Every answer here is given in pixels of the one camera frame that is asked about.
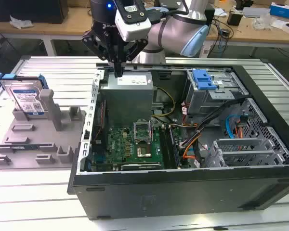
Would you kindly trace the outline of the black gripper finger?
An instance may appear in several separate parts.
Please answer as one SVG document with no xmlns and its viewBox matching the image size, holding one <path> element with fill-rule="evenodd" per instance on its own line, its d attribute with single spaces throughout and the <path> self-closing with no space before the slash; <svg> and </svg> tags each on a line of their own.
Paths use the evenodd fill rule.
<svg viewBox="0 0 289 231">
<path fill-rule="evenodd" d="M 115 77 L 119 77 L 119 61 L 113 35 L 109 31 L 97 34 L 94 30 L 86 31 L 82 38 L 82 43 L 96 54 L 101 60 L 107 60 L 113 67 Z"/>
<path fill-rule="evenodd" d="M 124 72 L 123 63 L 132 61 L 147 44 L 148 40 L 145 38 L 137 39 L 134 43 L 119 39 L 119 77 L 122 77 Z"/>
</svg>

